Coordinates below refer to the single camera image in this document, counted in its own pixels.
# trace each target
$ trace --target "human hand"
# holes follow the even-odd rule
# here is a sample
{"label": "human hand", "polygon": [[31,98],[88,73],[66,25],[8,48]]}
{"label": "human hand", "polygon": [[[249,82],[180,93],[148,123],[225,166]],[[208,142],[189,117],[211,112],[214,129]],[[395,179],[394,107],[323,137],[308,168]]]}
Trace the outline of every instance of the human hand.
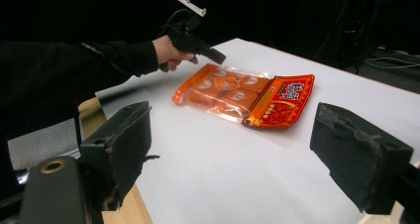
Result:
{"label": "human hand", "polygon": [[175,48],[168,36],[162,36],[152,41],[157,52],[157,62],[159,68],[162,69],[164,64],[170,71],[175,71],[176,67],[182,63],[183,60],[189,60],[193,63],[198,63],[195,54],[182,52]]}

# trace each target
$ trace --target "white table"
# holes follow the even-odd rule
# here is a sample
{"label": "white table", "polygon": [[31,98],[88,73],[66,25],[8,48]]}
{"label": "white table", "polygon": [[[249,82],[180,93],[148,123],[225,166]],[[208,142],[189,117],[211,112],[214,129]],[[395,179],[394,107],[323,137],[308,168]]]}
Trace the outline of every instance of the white table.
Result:
{"label": "white table", "polygon": [[314,74],[303,114],[288,129],[253,130],[178,106],[171,96],[207,62],[185,62],[97,93],[107,117],[148,100],[153,146],[137,180],[156,224],[358,223],[363,214],[310,151],[319,102],[349,109],[415,149],[420,160],[420,95],[330,66],[234,39],[215,47],[224,66],[270,75]]}

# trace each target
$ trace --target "black sleeve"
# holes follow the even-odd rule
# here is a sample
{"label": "black sleeve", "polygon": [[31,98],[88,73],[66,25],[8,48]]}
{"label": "black sleeve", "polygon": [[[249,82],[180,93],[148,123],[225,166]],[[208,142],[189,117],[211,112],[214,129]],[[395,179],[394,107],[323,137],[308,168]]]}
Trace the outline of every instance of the black sleeve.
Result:
{"label": "black sleeve", "polygon": [[0,123],[53,111],[132,75],[158,70],[152,42],[0,42]]}

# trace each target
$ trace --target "person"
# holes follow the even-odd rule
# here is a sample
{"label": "person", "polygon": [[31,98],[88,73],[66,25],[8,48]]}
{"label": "person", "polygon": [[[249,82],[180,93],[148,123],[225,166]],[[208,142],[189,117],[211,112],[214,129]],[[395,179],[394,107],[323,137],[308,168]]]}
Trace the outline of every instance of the person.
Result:
{"label": "person", "polygon": [[197,63],[194,54],[175,48],[168,36],[132,45],[0,42],[0,200],[18,184],[8,134],[31,123],[34,115],[164,65],[174,71],[183,60]]}

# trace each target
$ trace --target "orange package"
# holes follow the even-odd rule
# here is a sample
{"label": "orange package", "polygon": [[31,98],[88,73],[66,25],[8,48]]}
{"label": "orange package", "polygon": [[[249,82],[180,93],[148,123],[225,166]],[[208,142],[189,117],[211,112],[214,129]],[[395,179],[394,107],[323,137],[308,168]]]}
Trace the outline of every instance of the orange package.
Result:
{"label": "orange package", "polygon": [[313,81],[311,74],[269,78],[208,63],[179,86],[172,101],[250,127],[289,127],[299,118]]}

